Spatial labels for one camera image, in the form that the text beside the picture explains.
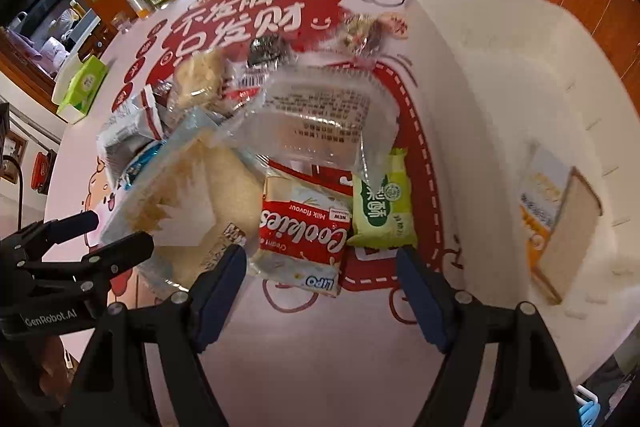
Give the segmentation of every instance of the green tissue box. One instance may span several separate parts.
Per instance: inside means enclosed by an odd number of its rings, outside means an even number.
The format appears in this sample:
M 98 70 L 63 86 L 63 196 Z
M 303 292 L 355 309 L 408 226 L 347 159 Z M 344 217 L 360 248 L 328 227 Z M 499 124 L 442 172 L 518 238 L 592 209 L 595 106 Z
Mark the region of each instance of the green tissue box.
M 76 123 L 86 117 L 106 75 L 107 66 L 93 55 L 89 57 L 71 79 L 57 115 L 68 123 Z

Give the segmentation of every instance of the white tray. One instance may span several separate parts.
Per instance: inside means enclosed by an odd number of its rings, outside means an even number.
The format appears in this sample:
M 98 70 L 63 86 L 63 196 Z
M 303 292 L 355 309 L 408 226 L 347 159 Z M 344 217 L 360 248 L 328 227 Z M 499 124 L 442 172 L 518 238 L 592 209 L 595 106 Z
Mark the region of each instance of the white tray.
M 439 87 L 430 87 L 430 109 L 456 200 L 468 288 L 491 304 L 534 302 L 580 383 L 640 318 L 638 116 L 604 53 L 564 9 L 541 0 L 418 3 L 466 77 L 431 78 Z M 415 70 L 431 76 L 428 55 Z M 577 166 L 604 206 L 572 289 L 554 307 L 530 286 L 524 236 L 515 230 L 516 188 L 536 141 Z

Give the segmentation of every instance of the pink tablecloth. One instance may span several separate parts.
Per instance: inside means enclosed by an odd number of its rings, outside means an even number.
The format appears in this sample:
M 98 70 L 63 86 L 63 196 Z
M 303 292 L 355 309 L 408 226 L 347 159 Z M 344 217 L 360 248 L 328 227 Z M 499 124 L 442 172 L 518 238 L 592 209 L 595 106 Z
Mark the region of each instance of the pink tablecloth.
M 462 283 L 461 247 L 434 130 L 420 101 L 406 42 L 411 0 L 177 0 L 119 35 L 102 60 L 111 70 L 89 116 L 63 137 L 46 218 L 92 209 L 103 224 L 118 204 L 97 158 L 95 136 L 113 108 L 146 82 L 161 80 L 196 50 L 211 44 L 241 57 L 252 36 L 279 31 L 309 47 L 344 10 L 384 14 L 396 34 L 374 72 L 398 100 L 401 132 L 420 253 L 454 285 Z M 52 248 L 47 260 L 76 260 L 97 245 L 97 233 Z M 272 282 L 247 279 L 220 340 L 202 357 L 229 423 L 239 425 L 412 425 L 440 366 L 398 289 L 394 251 L 350 251 L 344 290 L 336 299 Z M 150 303 L 135 276 L 119 281 L 117 295 Z M 65 335 L 80 358 L 90 331 Z M 161 415 L 171 410 L 160 369 L 151 363 Z

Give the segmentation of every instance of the table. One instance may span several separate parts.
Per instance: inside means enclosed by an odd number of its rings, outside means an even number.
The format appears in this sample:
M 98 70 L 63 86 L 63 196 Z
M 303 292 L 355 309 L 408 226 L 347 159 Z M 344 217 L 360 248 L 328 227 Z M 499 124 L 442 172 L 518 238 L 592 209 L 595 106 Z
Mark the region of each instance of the table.
M 95 136 L 111 111 L 145 82 L 167 77 L 181 60 L 211 43 L 241 57 L 250 36 L 280 30 L 306 47 L 326 35 L 343 10 L 383 14 L 396 23 L 374 73 L 401 107 L 399 144 L 407 168 L 420 253 L 453 286 L 463 283 L 447 172 L 407 55 L 412 21 L 407 0 L 177 0 L 119 35 L 103 55 L 110 73 L 87 118 L 69 126 L 60 146 L 46 219 L 94 210 L 101 223 L 117 204 Z M 77 260 L 97 244 L 97 234 L 54 247 L 47 260 Z M 398 289 L 394 252 L 351 251 L 343 292 L 319 298 L 300 289 L 247 279 L 220 340 L 201 360 L 230 425 L 412 425 L 442 356 L 426 344 Z M 152 303 L 135 276 L 114 288 L 118 299 Z M 65 335 L 80 358 L 90 331 Z M 488 393 L 491 359 L 478 396 Z M 161 418 L 170 422 L 159 364 L 150 363 Z M 471 416 L 483 405 L 474 402 Z

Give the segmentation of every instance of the screw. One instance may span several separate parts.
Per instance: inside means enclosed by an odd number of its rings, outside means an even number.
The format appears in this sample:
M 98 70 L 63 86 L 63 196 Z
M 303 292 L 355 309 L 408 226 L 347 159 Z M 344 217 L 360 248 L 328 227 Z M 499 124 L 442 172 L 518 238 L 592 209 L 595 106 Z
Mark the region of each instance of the screw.
M 177 291 L 171 295 L 171 302 L 174 304 L 182 304 L 183 302 L 187 302 L 189 298 L 189 294 L 183 291 Z
M 525 315 L 535 315 L 536 314 L 536 307 L 531 304 L 530 302 L 523 302 L 520 305 L 520 311 L 522 313 L 524 313 Z
M 456 301 L 460 304 L 471 304 L 473 299 L 474 298 L 471 296 L 471 293 L 465 291 L 456 293 Z
M 124 309 L 124 304 L 121 302 L 114 302 L 107 308 L 107 313 L 110 315 L 117 315 Z

